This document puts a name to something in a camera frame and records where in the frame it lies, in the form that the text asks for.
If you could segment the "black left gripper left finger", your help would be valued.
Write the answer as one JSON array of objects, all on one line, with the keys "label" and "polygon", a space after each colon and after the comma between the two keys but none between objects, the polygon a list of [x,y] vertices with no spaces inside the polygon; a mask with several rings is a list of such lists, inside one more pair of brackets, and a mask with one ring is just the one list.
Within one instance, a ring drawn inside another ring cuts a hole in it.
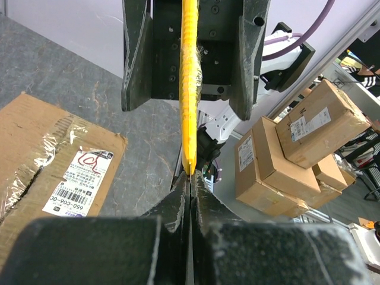
[{"label": "black left gripper left finger", "polygon": [[2,284],[184,284],[189,178],[139,217],[38,218],[18,235]]}]

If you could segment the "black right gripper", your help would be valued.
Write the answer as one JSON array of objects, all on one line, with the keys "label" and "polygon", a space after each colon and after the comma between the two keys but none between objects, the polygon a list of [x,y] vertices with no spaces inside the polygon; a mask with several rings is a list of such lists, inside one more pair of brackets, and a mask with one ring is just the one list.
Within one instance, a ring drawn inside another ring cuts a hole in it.
[{"label": "black right gripper", "polygon": [[257,102],[270,1],[123,1],[121,108],[182,96],[236,96],[236,114]]}]

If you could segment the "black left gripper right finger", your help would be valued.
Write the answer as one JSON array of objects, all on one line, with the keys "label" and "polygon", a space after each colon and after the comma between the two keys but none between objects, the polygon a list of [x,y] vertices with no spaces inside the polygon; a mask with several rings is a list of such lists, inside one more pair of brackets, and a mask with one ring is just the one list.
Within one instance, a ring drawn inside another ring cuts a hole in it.
[{"label": "black left gripper right finger", "polygon": [[350,233],[328,223],[248,223],[191,176],[197,284],[371,284]]}]

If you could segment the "yellow utility knife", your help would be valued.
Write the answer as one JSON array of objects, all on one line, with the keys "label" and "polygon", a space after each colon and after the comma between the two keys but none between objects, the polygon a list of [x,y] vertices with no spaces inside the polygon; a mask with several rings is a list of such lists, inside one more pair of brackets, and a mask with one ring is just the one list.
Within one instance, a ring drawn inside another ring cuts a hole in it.
[{"label": "yellow utility knife", "polygon": [[198,51],[199,2],[182,1],[179,67],[179,107],[182,135],[182,165],[191,176],[197,164],[197,116],[202,70]]}]

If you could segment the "brown cardboard express box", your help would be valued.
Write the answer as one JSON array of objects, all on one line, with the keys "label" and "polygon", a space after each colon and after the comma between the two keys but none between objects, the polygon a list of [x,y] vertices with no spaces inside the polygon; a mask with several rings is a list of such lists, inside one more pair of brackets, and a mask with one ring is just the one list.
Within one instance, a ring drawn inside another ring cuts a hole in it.
[{"label": "brown cardboard express box", "polygon": [[1,109],[1,262],[41,217],[95,217],[128,140],[21,93]]}]

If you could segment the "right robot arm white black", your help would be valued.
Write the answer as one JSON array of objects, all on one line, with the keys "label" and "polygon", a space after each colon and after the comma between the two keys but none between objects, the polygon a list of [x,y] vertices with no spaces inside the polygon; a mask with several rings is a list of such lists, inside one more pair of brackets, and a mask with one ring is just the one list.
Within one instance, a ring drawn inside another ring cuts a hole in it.
[{"label": "right robot arm white black", "polygon": [[219,154],[265,96],[289,88],[314,49],[283,22],[266,34],[269,1],[123,1],[121,108],[179,103],[182,165]]}]

